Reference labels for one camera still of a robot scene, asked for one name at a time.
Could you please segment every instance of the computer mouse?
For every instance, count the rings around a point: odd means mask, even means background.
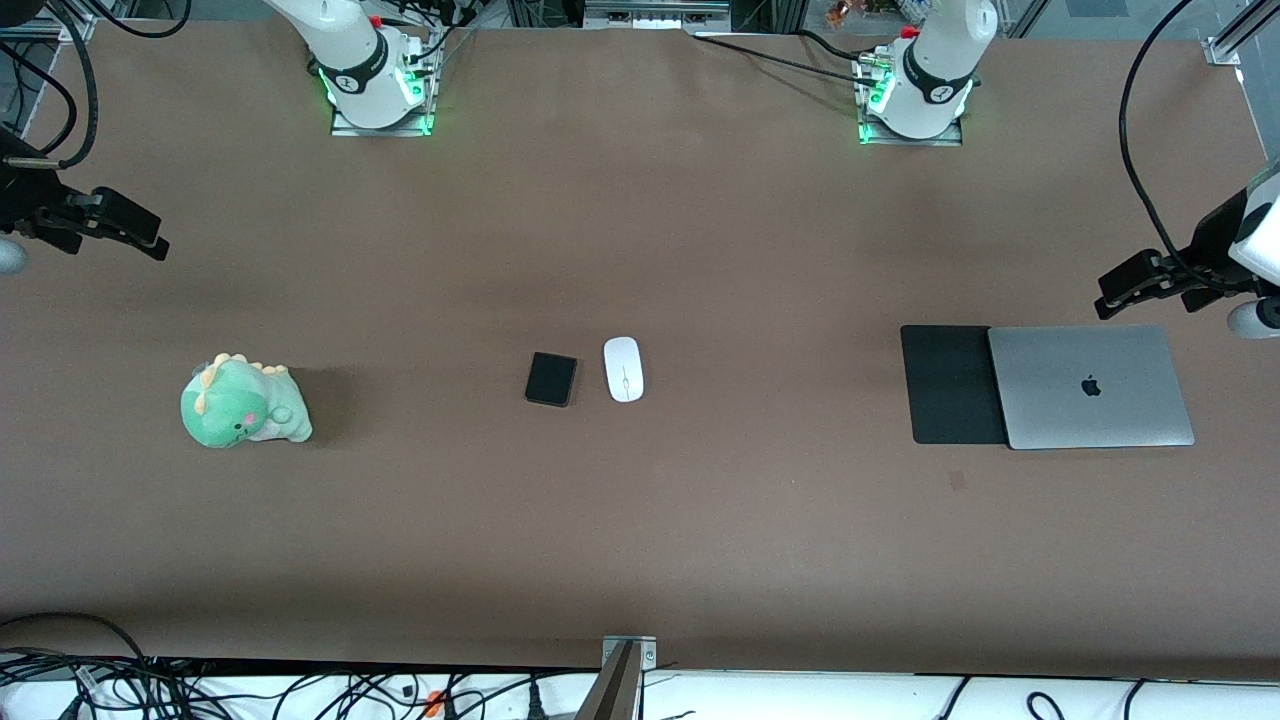
[[[634,337],[616,337],[604,343],[604,377],[609,395],[618,402],[634,402],[644,395],[640,346]]]

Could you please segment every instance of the stuffed toy dinosaur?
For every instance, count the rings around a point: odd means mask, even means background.
[[[311,437],[307,406],[288,368],[264,368],[243,355],[225,352],[196,373],[182,391],[182,424],[205,447],[232,447],[243,439],[302,442]]]

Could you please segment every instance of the laptop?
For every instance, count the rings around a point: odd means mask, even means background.
[[[1192,445],[1160,325],[987,331],[1009,447]]]

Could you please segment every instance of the black phone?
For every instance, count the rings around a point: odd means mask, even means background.
[[[573,388],[577,360],[563,355],[534,354],[534,366],[529,369],[525,400],[540,405],[564,407]]]

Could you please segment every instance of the plug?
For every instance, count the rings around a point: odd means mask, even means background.
[[[538,689],[538,680],[532,675],[529,679],[529,720],[547,720],[547,711],[543,710],[543,693]]]

